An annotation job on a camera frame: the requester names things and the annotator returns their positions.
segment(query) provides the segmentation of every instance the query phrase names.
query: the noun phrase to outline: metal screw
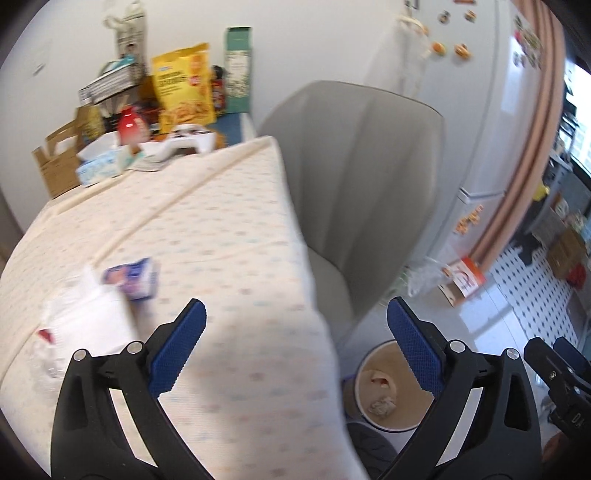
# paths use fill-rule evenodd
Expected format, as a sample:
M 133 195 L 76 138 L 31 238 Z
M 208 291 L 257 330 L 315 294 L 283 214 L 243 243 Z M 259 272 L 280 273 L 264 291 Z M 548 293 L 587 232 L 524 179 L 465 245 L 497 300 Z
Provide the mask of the metal screw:
M 456 353 L 462 353 L 466 349 L 466 345 L 460 340 L 454 340 L 449 344 L 449 348 L 451 348 Z
M 74 360 L 76 360 L 77 362 L 79 362 L 80 360 L 84 360 L 84 358 L 86 357 L 86 350 L 76 350 L 74 352 L 73 358 Z
M 519 358 L 519 352 L 517 350 L 515 350 L 514 348 L 508 348 L 507 349 L 507 356 L 511 360 L 517 360 Z
M 132 355 L 135 355 L 136 353 L 140 353 L 142 351 L 142 348 L 144 348 L 142 342 L 131 342 L 127 346 L 127 351 Z

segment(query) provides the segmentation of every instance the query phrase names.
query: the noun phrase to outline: red bottle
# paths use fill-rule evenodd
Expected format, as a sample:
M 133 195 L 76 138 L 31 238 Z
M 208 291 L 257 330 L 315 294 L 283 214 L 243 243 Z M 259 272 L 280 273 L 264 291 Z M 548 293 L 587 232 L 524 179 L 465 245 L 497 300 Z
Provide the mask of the red bottle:
M 137 145 L 150 140 L 150 130 L 146 122 L 134 112 L 132 106 L 121 110 L 121 119 L 117 125 L 121 145 Z

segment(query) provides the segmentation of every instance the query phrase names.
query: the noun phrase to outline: gray chair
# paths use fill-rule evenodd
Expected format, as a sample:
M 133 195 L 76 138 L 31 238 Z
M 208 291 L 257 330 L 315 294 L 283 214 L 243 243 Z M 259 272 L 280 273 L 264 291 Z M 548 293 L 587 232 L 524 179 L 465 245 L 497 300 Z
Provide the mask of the gray chair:
M 317 308 L 338 345 L 386 293 L 429 220 L 443 118 L 384 90 L 315 82 L 259 133 L 281 147 Z

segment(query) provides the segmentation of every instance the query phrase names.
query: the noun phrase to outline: refrigerator door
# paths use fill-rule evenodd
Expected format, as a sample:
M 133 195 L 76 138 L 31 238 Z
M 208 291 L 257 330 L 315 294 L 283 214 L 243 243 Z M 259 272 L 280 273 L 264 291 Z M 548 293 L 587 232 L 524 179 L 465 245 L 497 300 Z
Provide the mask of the refrigerator door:
M 472 9 L 475 22 L 464 18 Z M 438 20 L 444 11 L 449 22 Z M 497 1 L 479 1 L 476 7 L 455 4 L 451 0 L 421 0 L 414 15 L 429 27 L 429 37 L 444 44 L 447 54 L 432 54 L 417 99 L 432 106 L 445 119 L 446 135 L 443 155 L 438 169 L 437 206 L 425 228 L 412 258 L 428 254 L 439 237 L 441 227 L 449 217 L 454 200 L 466 172 L 486 117 L 491 97 L 497 51 Z M 472 56 L 461 59 L 454 45 L 465 44 Z
M 502 199 L 503 194 L 472 198 L 460 192 L 447 225 L 445 243 L 435 259 L 450 264 L 469 256 L 494 217 Z
M 462 189 L 469 196 L 504 192 L 523 153 L 538 99 L 540 69 L 516 39 L 517 20 L 530 26 L 510 0 L 498 0 L 499 50 L 482 136 Z

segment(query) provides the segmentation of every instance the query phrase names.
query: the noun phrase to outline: purple package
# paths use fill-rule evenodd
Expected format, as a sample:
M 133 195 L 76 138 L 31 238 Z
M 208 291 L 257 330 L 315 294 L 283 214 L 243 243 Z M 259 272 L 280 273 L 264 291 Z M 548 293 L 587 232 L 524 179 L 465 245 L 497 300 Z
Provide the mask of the purple package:
M 158 272 L 151 258 L 105 270 L 103 283 L 117 285 L 130 300 L 146 300 L 156 294 Z

